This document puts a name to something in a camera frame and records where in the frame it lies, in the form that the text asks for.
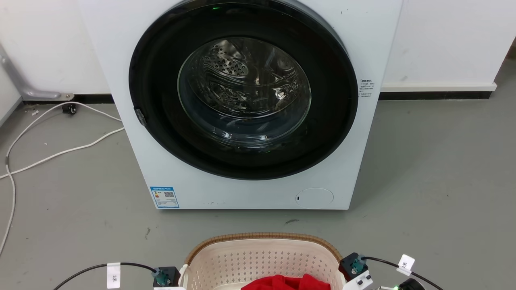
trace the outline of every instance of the blue label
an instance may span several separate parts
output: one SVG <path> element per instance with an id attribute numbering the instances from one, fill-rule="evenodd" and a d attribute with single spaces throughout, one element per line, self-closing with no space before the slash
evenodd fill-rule
<path id="1" fill-rule="evenodd" d="M 158 208 L 179 208 L 173 187 L 151 186 L 151 194 Z"/>

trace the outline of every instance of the white bracket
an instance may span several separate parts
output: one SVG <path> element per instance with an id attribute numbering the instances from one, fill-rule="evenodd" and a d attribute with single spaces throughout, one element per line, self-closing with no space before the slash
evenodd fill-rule
<path id="1" fill-rule="evenodd" d="M 364 290 L 373 283 L 373 279 L 369 271 L 363 272 L 353 280 L 347 282 L 342 287 L 342 290 Z"/>

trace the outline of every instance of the white cable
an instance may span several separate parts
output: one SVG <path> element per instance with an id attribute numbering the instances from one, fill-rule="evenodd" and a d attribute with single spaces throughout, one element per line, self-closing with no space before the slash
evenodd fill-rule
<path id="1" fill-rule="evenodd" d="M 98 113 L 101 113 L 101 114 L 103 114 L 103 115 L 105 115 L 105 116 L 108 116 L 108 117 L 110 117 L 110 118 L 112 118 L 112 119 L 115 119 L 115 120 L 117 120 L 117 121 L 122 122 L 122 120 L 120 120 L 120 119 L 118 119 L 118 118 L 115 118 L 115 117 L 113 117 L 113 116 L 111 116 L 111 115 L 108 115 L 108 114 L 106 114 L 106 113 L 104 113 L 104 112 L 102 112 L 102 111 L 99 111 L 99 110 L 97 110 L 97 109 L 94 109 L 94 108 L 92 108 L 92 107 L 90 107 L 90 106 L 87 106 L 87 105 L 85 105 L 85 104 L 78 103 L 78 102 L 65 102 L 65 103 L 61 103 L 61 104 L 59 104 L 59 105 L 56 105 L 56 106 L 54 106 L 54 107 L 50 108 L 48 111 L 46 111 L 46 112 L 44 112 L 43 114 L 41 114 L 38 118 L 36 118 L 36 120 L 34 120 L 34 121 L 29 125 L 29 126 L 27 126 L 27 128 L 25 128 L 25 130 L 23 130 L 23 131 L 21 132 L 21 134 L 20 134 L 20 135 L 19 135 L 19 136 L 14 140 L 14 142 L 11 144 L 11 146 L 10 146 L 10 147 L 9 147 L 9 149 L 7 150 L 7 154 L 6 154 L 6 156 L 5 156 L 5 169 L 7 170 L 7 174 L 6 174 L 6 175 L 2 175 L 2 176 L 0 176 L 0 179 L 5 178 L 5 177 L 9 176 L 9 178 L 11 179 L 11 185 L 12 185 L 12 209 L 11 209 L 11 216 L 9 217 L 9 222 L 8 222 L 8 224 L 7 224 L 7 230 L 5 231 L 4 239 L 2 240 L 2 244 L 0 245 L 0 255 L 2 255 L 2 252 L 3 252 L 3 250 L 4 250 L 4 246 L 5 246 L 5 242 L 6 242 L 6 240 L 7 240 L 7 236 L 9 235 L 9 230 L 11 229 L 12 219 L 13 219 L 13 217 L 14 217 L 14 208 L 15 208 L 15 206 L 16 206 L 16 187 L 15 187 L 15 185 L 14 185 L 14 179 L 12 178 L 12 175 L 13 175 L 13 174 L 15 174 L 15 173 L 19 173 L 19 172 L 25 171 L 25 170 L 27 170 L 27 169 L 29 169 L 29 168 L 32 168 L 32 167 L 34 167 L 34 166 L 36 166 L 36 165 L 38 165 L 38 164 L 41 164 L 41 163 L 43 163 L 43 162 L 45 162 L 45 161 L 48 161 L 48 160 L 50 160 L 50 159 L 52 159 L 52 158 L 54 158 L 54 157 L 59 156 L 59 155 L 63 155 L 63 154 L 68 153 L 68 152 L 72 152 L 72 151 L 75 151 L 75 150 L 79 150 L 79 149 L 83 149 L 83 148 L 91 147 L 91 146 L 93 146 L 93 145 L 97 144 L 98 142 L 102 141 L 104 138 L 106 138 L 106 137 L 108 137 L 108 136 L 110 136 L 110 135 L 112 135 L 112 134 L 114 134 L 114 133 L 117 133 L 117 132 L 120 132 L 120 131 L 124 130 L 124 128 L 122 127 L 122 128 L 120 128 L 120 129 L 118 129 L 118 130 L 115 130 L 115 131 L 113 131 L 113 132 L 110 132 L 110 133 L 108 133 L 108 134 L 106 134 L 106 135 L 102 136 L 100 139 L 98 139 L 97 141 L 95 141 L 95 142 L 93 142 L 93 143 L 91 143 L 91 144 L 84 145 L 84 146 L 79 146 L 79 147 L 75 147 L 75 148 L 72 148 L 72 149 L 68 149 L 68 150 L 65 150 L 65 151 L 59 152 L 59 153 L 54 154 L 54 155 L 52 155 L 52 156 L 49 156 L 49 157 L 47 157 L 47 158 L 45 158 L 45 159 L 43 159 L 43 160 L 40 160 L 40 161 L 38 161 L 38 162 L 36 162 L 36 163 L 34 163 L 34 164 L 30 165 L 30 166 L 27 166 L 27 167 L 25 167 L 25 168 L 22 168 L 22 169 L 20 169 L 20 170 L 14 171 L 14 172 L 10 172 L 10 171 L 9 171 L 9 153 L 11 153 L 11 149 L 12 149 L 12 147 L 14 146 L 14 144 L 15 144 L 15 143 L 16 143 L 16 142 L 17 142 L 17 141 L 22 137 L 22 135 L 23 135 L 23 134 L 25 134 L 25 132 L 27 132 L 27 130 L 28 130 L 28 129 L 29 129 L 29 128 L 34 124 L 34 123 L 36 123 L 39 119 L 41 119 L 41 117 L 45 116 L 45 114 L 46 114 L 46 113 L 50 112 L 51 110 L 53 110 L 53 109 L 55 109 L 55 108 L 61 107 L 62 105 L 66 105 L 66 104 L 77 104 L 77 105 L 81 105 L 81 106 L 87 107 L 87 108 L 89 108 L 89 109 L 91 109 L 91 110 L 94 110 L 94 111 L 96 111 L 96 112 L 98 112 Z"/>
<path id="2" fill-rule="evenodd" d="M 49 156 L 49 157 L 47 157 L 47 158 L 43 159 L 43 160 L 40 160 L 40 161 L 38 161 L 38 162 L 36 162 L 36 163 L 34 163 L 34 164 L 32 164 L 32 165 L 29 165 L 29 166 L 24 167 L 24 168 L 22 168 L 22 169 L 19 169 L 19 170 L 17 170 L 17 171 L 13 171 L 13 172 L 11 172 L 11 174 L 20 173 L 20 172 L 22 172 L 22 171 L 25 171 L 25 170 L 27 170 L 27 169 L 30 169 L 30 168 L 32 168 L 32 167 L 34 167 L 34 166 L 38 165 L 38 164 L 41 164 L 41 163 L 43 163 L 43 162 L 45 162 L 45 161 L 48 161 L 48 160 L 50 160 L 50 159 L 52 159 L 52 158 L 54 158 L 54 157 L 59 156 L 59 155 L 63 155 L 63 154 L 68 153 L 68 152 L 72 152 L 72 151 L 75 151 L 75 150 L 79 150 L 79 149 L 84 149 L 84 148 L 91 147 L 91 146 L 93 146 L 93 145 L 95 145 L 95 144 L 99 143 L 100 141 L 104 140 L 104 138 L 107 138 L 108 136 L 111 136 L 111 135 L 113 135 L 114 133 L 118 133 L 118 132 L 120 132 L 120 131 L 122 131 L 122 130 L 124 130 L 124 128 L 120 128 L 120 129 L 118 129 L 118 130 L 114 130 L 114 131 L 112 131 L 112 132 L 109 132 L 108 134 L 106 134 L 106 135 L 102 136 L 102 137 L 101 137 L 100 139 L 98 139 L 97 141 L 95 141 L 95 142 L 93 142 L 93 143 L 90 143 L 90 144 L 88 144 L 88 145 L 79 146 L 79 147 L 75 147 L 75 148 L 72 148 L 72 149 L 68 149 L 68 150 L 61 151 L 61 152 L 59 152 L 59 153 L 56 153 L 56 154 L 54 154 L 54 155 L 52 155 L 52 156 Z M 0 175 L 0 179 L 6 178 L 6 177 L 8 177 L 8 176 L 9 176 L 8 174 Z"/>

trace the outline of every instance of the black baseboard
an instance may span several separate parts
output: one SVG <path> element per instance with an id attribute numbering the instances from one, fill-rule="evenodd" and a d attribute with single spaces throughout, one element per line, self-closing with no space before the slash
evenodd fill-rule
<path id="1" fill-rule="evenodd" d="M 485 100 L 489 99 L 491 91 L 472 92 L 382 92 L 379 101 L 408 101 L 408 100 Z M 114 104 L 111 94 L 76 94 L 74 102 L 83 104 Z M 26 105 L 60 104 L 61 101 L 24 101 Z"/>
<path id="2" fill-rule="evenodd" d="M 379 101 L 407 100 L 486 100 L 491 91 L 453 92 L 382 92 Z"/>
<path id="3" fill-rule="evenodd" d="M 76 94 L 73 102 L 83 104 L 114 104 L 111 94 Z M 25 105 L 57 105 L 66 101 L 23 101 Z"/>

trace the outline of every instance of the brown basket rim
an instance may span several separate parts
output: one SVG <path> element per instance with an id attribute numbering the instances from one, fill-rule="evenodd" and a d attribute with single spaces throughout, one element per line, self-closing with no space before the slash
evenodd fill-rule
<path id="1" fill-rule="evenodd" d="M 294 233 L 242 233 L 242 234 L 231 234 L 231 235 L 221 235 L 216 237 L 211 237 L 202 243 L 198 244 L 185 259 L 185 264 L 190 265 L 194 257 L 204 248 L 211 244 L 219 243 L 222 241 L 230 241 L 230 240 L 240 240 L 240 239 L 293 239 L 293 240 L 303 240 L 310 241 L 312 243 L 319 244 L 325 247 L 328 251 L 330 251 L 337 262 L 342 260 L 342 255 L 337 251 L 337 249 L 332 246 L 329 242 L 321 239 L 320 237 L 305 235 L 305 234 L 294 234 Z"/>

